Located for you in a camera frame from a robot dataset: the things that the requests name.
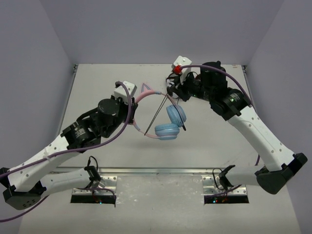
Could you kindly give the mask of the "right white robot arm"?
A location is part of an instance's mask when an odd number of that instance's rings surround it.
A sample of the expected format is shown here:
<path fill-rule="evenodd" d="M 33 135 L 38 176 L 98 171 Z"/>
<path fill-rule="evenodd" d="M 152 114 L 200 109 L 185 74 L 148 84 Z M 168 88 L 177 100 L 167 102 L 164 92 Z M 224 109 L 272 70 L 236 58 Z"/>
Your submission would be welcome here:
<path fill-rule="evenodd" d="M 275 195 L 308 161 L 303 153 L 286 147 L 260 119 L 240 83 L 220 61 L 192 64 L 186 58 L 172 64 L 173 84 L 167 91 L 183 101 L 191 95 L 209 102 L 211 109 L 235 127 L 262 159 L 263 166 L 247 169 L 230 165 L 219 173 L 225 192 L 240 185 L 255 185 Z"/>

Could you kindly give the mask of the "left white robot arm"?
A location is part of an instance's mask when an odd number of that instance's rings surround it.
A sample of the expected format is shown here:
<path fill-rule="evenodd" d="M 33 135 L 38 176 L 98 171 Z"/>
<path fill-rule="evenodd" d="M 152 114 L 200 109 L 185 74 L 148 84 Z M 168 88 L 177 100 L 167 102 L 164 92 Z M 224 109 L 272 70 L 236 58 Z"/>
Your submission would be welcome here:
<path fill-rule="evenodd" d="M 5 202 L 16 210 L 24 210 L 53 193 L 73 188 L 94 189 L 101 182 L 95 166 L 59 175 L 51 172 L 65 161 L 116 139 L 121 133 L 115 136 L 112 133 L 121 124 L 131 122 L 137 107 L 134 98 L 130 101 L 127 103 L 120 97 L 101 100 L 96 108 L 79 116 L 35 156 L 16 167 L 1 168 Z"/>

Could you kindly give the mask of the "pink blue cat-ear headphones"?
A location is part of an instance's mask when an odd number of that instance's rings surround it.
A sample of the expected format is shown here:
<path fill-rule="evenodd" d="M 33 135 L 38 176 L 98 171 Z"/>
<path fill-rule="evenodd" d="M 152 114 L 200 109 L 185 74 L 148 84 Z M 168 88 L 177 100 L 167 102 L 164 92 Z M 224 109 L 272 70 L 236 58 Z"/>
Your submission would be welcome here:
<path fill-rule="evenodd" d="M 154 128 L 154 135 L 148 133 L 148 131 L 142 131 L 137 125 L 135 119 L 133 119 L 132 125 L 134 128 L 144 134 L 148 138 L 159 139 L 159 140 L 174 140 L 177 138 L 180 133 L 180 128 L 186 131 L 185 122 L 187 120 L 186 114 L 183 108 L 178 105 L 176 101 L 167 94 L 162 93 L 161 91 L 153 90 L 149 85 L 143 83 L 140 89 L 140 95 L 135 99 L 135 104 L 138 104 L 142 99 L 151 96 L 151 95 L 160 95 L 164 96 L 164 101 L 167 99 L 171 102 L 171 105 L 166 107 L 167 115 L 170 119 L 170 123 L 157 125 Z"/>

